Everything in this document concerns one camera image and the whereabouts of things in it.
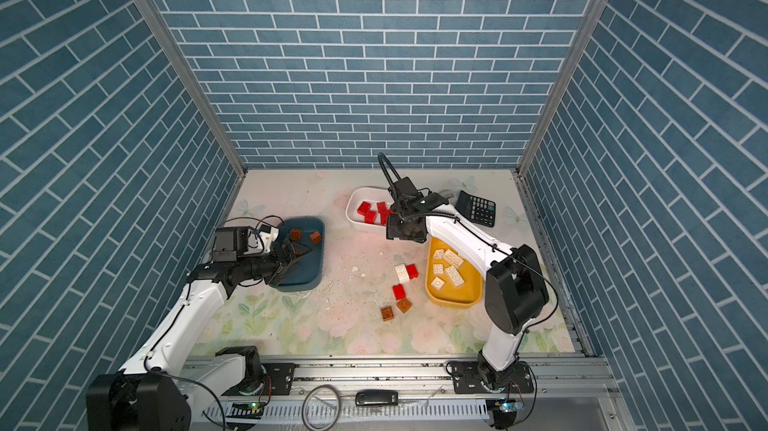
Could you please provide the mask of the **red lego brick pair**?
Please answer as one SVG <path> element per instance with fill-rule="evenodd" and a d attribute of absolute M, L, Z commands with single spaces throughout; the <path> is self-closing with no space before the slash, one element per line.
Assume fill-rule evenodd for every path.
<path fill-rule="evenodd" d="M 382 226 L 385 226 L 390 215 L 390 208 L 386 202 L 381 201 L 376 203 L 379 222 Z"/>

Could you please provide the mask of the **white rounded lego brick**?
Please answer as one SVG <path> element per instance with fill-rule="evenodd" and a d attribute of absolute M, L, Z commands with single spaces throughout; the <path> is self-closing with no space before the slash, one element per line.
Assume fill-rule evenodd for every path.
<path fill-rule="evenodd" d="M 396 265 L 394 270 L 400 284 L 404 284 L 410 281 L 409 272 L 405 264 Z"/>

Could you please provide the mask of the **cream long lego brick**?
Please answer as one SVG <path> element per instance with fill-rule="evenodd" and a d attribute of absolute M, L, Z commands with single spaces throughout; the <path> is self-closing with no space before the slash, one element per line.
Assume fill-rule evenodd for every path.
<path fill-rule="evenodd" d="M 445 249 L 443 251 L 442 259 L 456 269 L 459 269 L 464 263 L 464 260 L 451 249 Z"/>

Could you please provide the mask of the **white square lego plate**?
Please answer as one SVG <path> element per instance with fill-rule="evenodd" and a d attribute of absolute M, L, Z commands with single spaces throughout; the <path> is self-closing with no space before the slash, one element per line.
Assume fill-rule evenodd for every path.
<path fill-rule="evenodd" d="M 444 285 L 445 282 L 440 277 L 435 277 L 431 282 L 431 286 L 436 290 L 441 290 Z"/>

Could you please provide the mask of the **brown lego brick low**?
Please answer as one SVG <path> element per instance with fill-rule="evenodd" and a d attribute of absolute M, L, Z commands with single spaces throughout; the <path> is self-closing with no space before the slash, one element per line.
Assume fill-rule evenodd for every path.
<path fill-rule="evenodd" d="M 380 309 L 381 317 L 384 322 L 392 320 L 395 315 L 391 306 L 385 306 Z"/>

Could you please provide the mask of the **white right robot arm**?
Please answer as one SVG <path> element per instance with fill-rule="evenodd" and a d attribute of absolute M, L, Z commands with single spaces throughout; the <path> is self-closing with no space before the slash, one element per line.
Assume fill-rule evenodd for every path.
<path fill-rule="evenodd" d="M 394 203 L 386 225 L 387 239 L 423 243 L 429 236 L 437 238 L 483 278 L 484 306 L 492 327 L 478 355 L 478 374 L 490 390 L 507 386 L 524 334 L 549 301 L 535 251 L 490 236 L 461 216 L 444 196 L 423 194 L 408 177 L 389 179 L 388 191 Z"/>

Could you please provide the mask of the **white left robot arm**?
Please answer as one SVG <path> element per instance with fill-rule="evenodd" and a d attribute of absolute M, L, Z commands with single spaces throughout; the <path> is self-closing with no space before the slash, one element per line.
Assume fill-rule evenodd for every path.
<path fill-rule="evenodd" d="M 236 390 L 262 406 L 272 379 L 254 346 L 219 351 L 212 363 L 185 377 L 182 369 L 211 318 L 243 285 L 281 281 L 315 248 L 277 231 L 221 227 L 208 261 L 186 278 L 178 301 L 147 341 L 111 374 L 97 376 L 86 393 L 91 430 L 187 430 L 222 395 Z"/>

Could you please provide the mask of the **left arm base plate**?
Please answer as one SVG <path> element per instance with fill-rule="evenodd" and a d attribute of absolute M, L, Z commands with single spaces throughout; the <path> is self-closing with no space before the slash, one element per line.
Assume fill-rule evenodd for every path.
<path fill-rule="evenodd" d="M 290 362 L 267 362 L 263 365 L 269 376 L 271 396 L 288 396 L 293 385 L 296 364 Z"/>

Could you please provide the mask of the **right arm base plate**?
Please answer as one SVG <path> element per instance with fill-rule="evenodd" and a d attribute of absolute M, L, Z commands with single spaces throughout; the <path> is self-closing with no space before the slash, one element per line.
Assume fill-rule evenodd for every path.
<path fill-rule="evenodd" d="M 478 361 L 448 361 L 444 368 L 456 394 L 534 391 L 531 367 L 525 361 L 517 360 L 503 371 L 493 369 L 482 357 Z"/>

